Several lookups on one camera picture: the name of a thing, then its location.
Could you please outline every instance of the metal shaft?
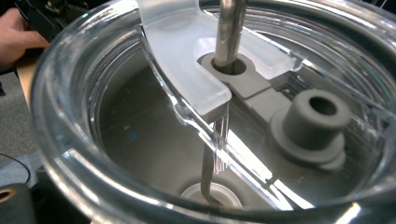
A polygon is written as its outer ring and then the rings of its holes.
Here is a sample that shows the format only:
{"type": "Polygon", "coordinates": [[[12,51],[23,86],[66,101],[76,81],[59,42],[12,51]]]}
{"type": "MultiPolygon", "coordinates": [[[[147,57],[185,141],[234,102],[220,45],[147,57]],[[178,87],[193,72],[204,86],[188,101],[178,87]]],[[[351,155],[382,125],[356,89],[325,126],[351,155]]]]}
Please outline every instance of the metal shaft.
{"type": "Polygon", "coordinates": [[[229,75],[233,73],[247,2],[248,0],[220,0],[214,66],[221,73],[229,75]]]}

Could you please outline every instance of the gray floor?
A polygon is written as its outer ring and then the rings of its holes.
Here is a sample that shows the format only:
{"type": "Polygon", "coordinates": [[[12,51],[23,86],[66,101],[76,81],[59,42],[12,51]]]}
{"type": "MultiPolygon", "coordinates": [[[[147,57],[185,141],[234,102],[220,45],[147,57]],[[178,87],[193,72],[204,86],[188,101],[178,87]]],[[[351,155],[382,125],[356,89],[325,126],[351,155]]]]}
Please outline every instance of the gray floor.
{"type": "MultiPolygon", "coordinates": [[[[35,169],[41,164],[37,143],[32,131],[32,120],[25,102],[20,81],[14,73],[0,76],[5,96],[0,96],[0,153],[21,160],[31,169],[35,182],[35,169]]],[[[8,158],[0,156],[0,187],[6,184],[23,183],[24,168],[8,158]]]]}

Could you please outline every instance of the metal rod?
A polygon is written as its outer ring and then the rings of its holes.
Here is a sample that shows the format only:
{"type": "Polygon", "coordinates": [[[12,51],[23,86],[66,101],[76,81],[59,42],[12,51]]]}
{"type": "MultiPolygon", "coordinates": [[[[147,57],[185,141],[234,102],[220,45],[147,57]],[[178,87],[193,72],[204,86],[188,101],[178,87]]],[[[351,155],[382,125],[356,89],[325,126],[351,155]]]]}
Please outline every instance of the metal rod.
{"type": "Polygon", "coordinates": [[[201,192],[209,204],[219,207],[224,205],[210,194],[210,186],[212,185],[213,171],[215,168],[213,156],[212,149],[205,145],[201,174],[201,192]]]}
{"type": "Polygon", "coordinates": [[[247,2],[248,0],[220,0],[214,66],[224,74],[231,75],[233,73],[247,2]]]}

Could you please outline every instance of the hole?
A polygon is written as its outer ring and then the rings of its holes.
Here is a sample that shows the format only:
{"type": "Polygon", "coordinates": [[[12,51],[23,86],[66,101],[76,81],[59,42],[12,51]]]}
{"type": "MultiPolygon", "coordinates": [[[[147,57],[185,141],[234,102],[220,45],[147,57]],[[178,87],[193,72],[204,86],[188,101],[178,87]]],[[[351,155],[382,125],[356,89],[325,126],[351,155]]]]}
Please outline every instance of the hole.
{"type": "Polygon", "coordinates": [[[331,116],[337,112],[337,107],[328,99],[322,97],[313,97],[309,100],[309,104],[319,114],[331,116]]]}
{"type": "Polygon", "coordinates": [[[226,74],[226,75],[231,75],[231,76],[236,76],[236,75],[241,75],[247,70],[247,66],[245,65],[244,62],[240,59],[236,59],[235,62],[233,63],[233,67],[217,67],[215,65],[215,60],[212,60],[212,66],[218,70],[219,72],[226,74]]]}
{"type": "Polygon", "coordinates": [[[0,190],[0,203],[10,199],[15,194],[15,189],[3,189],[0,190]]]}

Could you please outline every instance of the black cable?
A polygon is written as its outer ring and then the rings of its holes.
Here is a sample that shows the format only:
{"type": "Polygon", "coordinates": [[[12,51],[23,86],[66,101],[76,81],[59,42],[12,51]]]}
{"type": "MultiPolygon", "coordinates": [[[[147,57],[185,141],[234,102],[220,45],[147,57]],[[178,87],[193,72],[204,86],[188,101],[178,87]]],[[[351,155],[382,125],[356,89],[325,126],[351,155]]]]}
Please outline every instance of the black cable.
{"type": "Polygon", "coordinates": [[[15,159],[15,158],[13,158],[13,157],[11,157],[11,156],[8,156],[8,155],[6,155],[6,154],[4,154],[4,153],[0,153],[0,156],[4,156],[4,157],[7,157],[7,158],[9,158],[9,159],[11,159],[11,160],[14,160],[15,162],[17,162],[17,163],[19,163],[21,166],[23,166],[23,168],[24,168],[24,169],[26,170],[26,172],[27,172],[27,179],[26,179],[26,181],[25,181],[25,184],[27,184],[27,182],[29,182],[29,180],[30,180],[30,170],[29,170],[29,168],[28,168],[25,164],[23,164],[23,162],[21,162],[21,161],[15,159]]]}

